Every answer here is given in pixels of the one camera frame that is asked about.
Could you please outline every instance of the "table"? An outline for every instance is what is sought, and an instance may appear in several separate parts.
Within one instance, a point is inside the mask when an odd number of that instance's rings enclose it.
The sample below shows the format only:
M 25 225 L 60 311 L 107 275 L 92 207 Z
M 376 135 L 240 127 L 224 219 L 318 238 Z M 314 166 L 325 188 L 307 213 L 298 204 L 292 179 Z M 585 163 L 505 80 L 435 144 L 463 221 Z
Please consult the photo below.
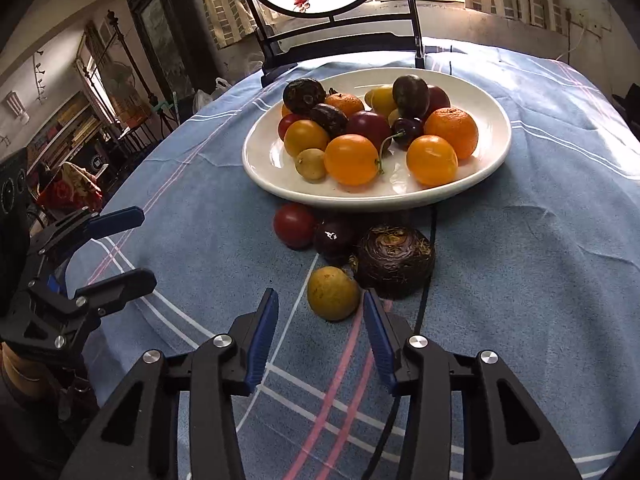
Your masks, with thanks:
M 513 144 L 491 177 L 437 206 L 438 259 L 422 332 L 448 351 L 497 351 L 584 478 L 596 478 L 640 418 L 640 247 L 633 241 L 640 144 L 593 84 L 561 62 L 457 41 L 425 44 L 447 49 L 430 54 L 427 67 L 448 73 L 450 63 L 454 76 L 498 99 Z M 103 319 L 88 341 L 100 402 L 143 351 L 195 348 L 253 310 L 272 286 L 280 320 L 263 385 L 249 399 L 234 398 L 246 476 L 360 477 L 392 399 L 372 366 L 360 313 L 329 324 L 310 312 L 305 283 L 322 263 L 312 250 L 290 251 L 275 238 L 271 218 L 282 201 L 244 174 L 241 146 L 287 80 L 412 62 L 392 52 L 315 60 L 266 89 L 252 75 L 153 150 L 105 209 L 143 206 L 143 226 L 87 243 L 67 271 L 71 293 L 131 267 L 149 267 L 158 278 L 153 295 Z M 428 208 L 408 215 L 428 233 Z M 412 324 L 417 305 L 414 296 L 390 307 Z M 395 478 L 407 404 L 375 478 Z M 185 405 L 181 479 L 189 470 Z M 460 399 L 453 405 L 451 475 L 461 478 Z

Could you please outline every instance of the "plastic bag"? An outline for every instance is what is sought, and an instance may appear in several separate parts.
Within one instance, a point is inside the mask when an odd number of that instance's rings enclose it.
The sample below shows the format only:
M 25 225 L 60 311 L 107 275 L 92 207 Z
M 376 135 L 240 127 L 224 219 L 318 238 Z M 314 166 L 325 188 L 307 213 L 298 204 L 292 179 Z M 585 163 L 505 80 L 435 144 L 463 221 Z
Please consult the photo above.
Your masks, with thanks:
M 193 113 L 197 114 L 210 102 L 215 101 L 223 93 L 231 88 L 231 83 L 221 77 L 216 78 L 216 89 L 209 95 L 202 90 L 198 90 L 193 98 Z

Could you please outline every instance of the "plate rim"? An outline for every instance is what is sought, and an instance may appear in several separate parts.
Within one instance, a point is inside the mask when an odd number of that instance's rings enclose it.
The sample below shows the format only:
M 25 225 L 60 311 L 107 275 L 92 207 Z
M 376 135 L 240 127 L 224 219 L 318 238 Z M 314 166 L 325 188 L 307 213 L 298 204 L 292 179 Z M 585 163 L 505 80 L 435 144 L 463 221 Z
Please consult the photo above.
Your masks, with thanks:
M 513 139 L 513 129 L 511 127 L 511 120 L 509 118 L 509 116 L 507 115 L 507 112 L 504 110 L 504 108 L 502 107 L 502 105 L 497 101 L 496 98 L 494 98 L 491 94 L 489 94 L 489 92 L 487 92 L 486 90 L 484 90 L 483 88 L 480 88 L 478 85 L 472 83 L 471 81 L 467 81 L 466 79 L 462 79 L 461 77 L 457 77 L 454 75 L 449 75 L 449 74 L 445 74 L 442 72 L 436 72 L 435 70 L 427 70 L 424 68 L 414 68 L 414 67 L 401 67 L 401 66 L 381 66 L 381 67 L 371 67 L 371 68 L 361 68 L 358 70 L 351 70 L 349 72 L 343 72 L 340 74 L 335 74 L 329 77 L 325 77 L 324 79 L 318 80 L 319 82 L 323 83 L 324 81 L 326 81 L 327 79 L 331 79 L 337 76 L 342 76 L 342 75 L 347 75 L 347 74 L 357 74 L 358 72 L 370 72 L 372 70 L 382 70 L 382 71 L 386 71 L 386 70 L 402 70 L 402 69 L 409 69 L 409 70 L 416 70 L 419 72 L 428 72 L 428 73 L 434 73 L 434 74 L 439 74 L 441 76 L 446 76 L 446 77 L 451 77 L 453 79 L 458 79 L 459 81 L 462 81 L 468 85 L 473 86 L 474 88 L 476 88 L 477 90 L 481 91 L 482 93 L 484 93 L 485 95 L 487 95 L 487 97 L 489 99 L 491 99 L 491 101 L 494 102 L 494 104 L 498 107 L 498 110 L 500 111 L 500 113 L 502 114 L 505 123 L 507 124 L 508 127 L 508 138 L 507 138 L 507 142 L 505 144 L 504 149 L 502 150 L 502 152 L 500 153 L 500 155 L 490 164 L 488 165 L 486 168 L 483 168 L 482 170 L 479 170 L 469 176 L 466 176 L 465 178 L 462 178 L 460 180 L 455 180 L 453 182 L 449 182 L 448 184 L 445 184 L 443 186 L 437 186 L 437 187 L 431 187 L 431 188 L 427 188 L 427 189 L 421 189 L 418 191 L 412 191 L 410 193 L 406 193 L 406 194 L 396 194 L 396 195 L 385 195 L 385 196 L 327 196 L 327 195 L 311 195 L 308 193 L 304 193 L 304 192 L 300 192 L 300 191 L 293 191 L 293 190 L 288 190 L 288 189 L 284 189 L 282 187 L 276 186 L 275 184 L 272 184 L 271 182 L 268 182 L 267 180 L 263 179 L 262 177 L 260 177 L 257 173 L 255 173 L 255 171 L 252 170 L 251 165 L 249 164 L 249 161 L 247 160 L 247 154 L 246 154 L 246 147 L 247 147 L 247 143 L 249 141 L 249 138 L 253 135 L 258 122 L 264 117 L 264 115 L 268 112 L 263 113 L 262 115 L 260 115 L 260 117 L 254 122 L 254 124 L 252 125 L 251 129 L 249 129 L 249 132 L 246 134 L 244 141 L 242 142 L 242 166 L 244 167 L 244 172 L 249 176 L 249 178 L 251 180 L 254 181 L 254 183 L 256 183 L 259 187 L 261 187 L 263 190 L 274 194 L 275 196 L 279 196 L 281 198 L 285 198 L 286 200 L 291 200 L 292 202 L 298 202 L 298 203 L 303 203 L 303 204 L 307 204 L 307 205 L 334 205 L 336 207 L 344 207 L 347 206 L 349 204 L 353 204 L 353 205 L 370 205 L 370 206 L 389 206 L 391 204 L 397 204 L 397 205 L 402 205 L 402 203 L 405 203 L 407 208 L 411 208 L 414 206 L 418 206 L 418 205 L 427 205 L 429 203 L 435 203 L 435 202 L 440 202 L 441 200 L 445 200 L 446 198 L 450 198 L 451 196 L 454 196 L 456 194 L 459 194 L 467 189 L 469 189 L 470 187 L 474 186 L 475 184 L 478 184 L 480 182 L 482 182 L 484 179 L 486 179 L 487 177 L 489 177 L 491 174 L 493 174 L 504 162 L 504 160 L 507 157 L 507 154 L 509 153 L 509 150 L 511 149 L 511 141 Z M 277 107 L 279 104 L 281 104 L 283 101 L 282 99 L 278 102 L 276 102 L 276 104 L 274 104 L 270 110 L 272 108 Z M 455 187 L 457 189 L 457 192 L 454 193 L 454 195 L 448 195 L 444 198 L 438 198 L 437 196 L 433 196 L 435 191 L 437 191 L 437 194 L 442 195 L 442 194 L 447 194 L 447 190 L 451 189 Z M 421 204 L 422 201 L 420 200 L 420 198 L 422 197 L 424 199 L 425 195 L 429 196 L 433 196 L 435 198 L 435 200 L 431 201 L 431 202 L 424 202 L 424 204 Z

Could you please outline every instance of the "screw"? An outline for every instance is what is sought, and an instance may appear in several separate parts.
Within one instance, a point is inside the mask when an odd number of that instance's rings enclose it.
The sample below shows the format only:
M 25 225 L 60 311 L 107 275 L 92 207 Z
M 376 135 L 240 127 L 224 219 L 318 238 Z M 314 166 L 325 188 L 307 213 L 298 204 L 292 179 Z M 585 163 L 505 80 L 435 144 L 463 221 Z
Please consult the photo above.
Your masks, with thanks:
M 213 344 L 218 348 L 224 348 L 225 346 L 229 346 L 233 339 L 229 334 L 219 334 L 213 338 Z
M 147 350 L 142 354 L 142 360 L 150 365 L 157 362 L 160 359 L 161 353 L 159 350 Z
M 498 362 L 498 354 L 493 350 L 485 350 L 480 354 L 480 358 L 488 365 L 492 365 Z
M 409 344 L 414 348 L 424 348 L 429 344 L 429 342 L 427 341 L 427 338 L 425 338 L 425 336 L 412 335 L 409 338 Z

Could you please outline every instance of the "red patterned cloth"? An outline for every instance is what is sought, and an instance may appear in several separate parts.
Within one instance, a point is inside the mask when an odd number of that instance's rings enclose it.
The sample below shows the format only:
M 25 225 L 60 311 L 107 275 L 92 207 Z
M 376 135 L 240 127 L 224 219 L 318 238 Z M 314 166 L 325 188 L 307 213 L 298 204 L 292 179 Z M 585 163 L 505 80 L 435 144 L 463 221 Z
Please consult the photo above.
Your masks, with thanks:
M 92 211 L 100 211 L 102 192 L 91 173 L 70 162 L 63 162 L 53 180 L 40 192 L 36 202 L 44 208 L 64 212 L 84 206 Z

